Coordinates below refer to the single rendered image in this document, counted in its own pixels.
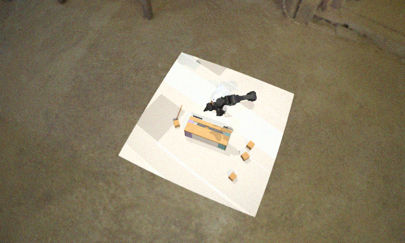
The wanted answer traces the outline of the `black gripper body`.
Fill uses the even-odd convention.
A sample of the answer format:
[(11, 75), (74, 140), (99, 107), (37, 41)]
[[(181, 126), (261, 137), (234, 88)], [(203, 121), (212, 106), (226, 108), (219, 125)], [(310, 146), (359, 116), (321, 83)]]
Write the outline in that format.
[(216, 102), (213, 102), (213, 105), (212, 105), (212, 103), (209, 102), (209, 103), (207, 103), (207, 107), (208, 107), (208, 110), (209, 110), (209, 111), (213, 111), (215, 108), (221, 108), (221, 107), (224, 107), (224, 106), (223, 106), (223, 105), (218, 106), (218, 105), (216, 104)]

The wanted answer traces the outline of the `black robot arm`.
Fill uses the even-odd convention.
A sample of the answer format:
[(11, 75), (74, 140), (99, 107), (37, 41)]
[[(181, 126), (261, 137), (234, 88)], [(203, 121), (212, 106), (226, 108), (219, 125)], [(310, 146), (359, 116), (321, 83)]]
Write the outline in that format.
[[(233, 106), (239, 103), (242, 100), (249, 100), (249, 101), (256, 101), (257, 100), (257, 95), (255, 91), (251, 91), (250, 93), (247, 93), (246, 95), (238, 95), (238, 94), (231, 94), (231, 95), (226, 95), (224, 97), (221, 96), (221, 98), (216, 99), (216, 104), (218, 106)], [(216, 108), (216, 116), (223, 116), (225, 111), (221, 108)]]

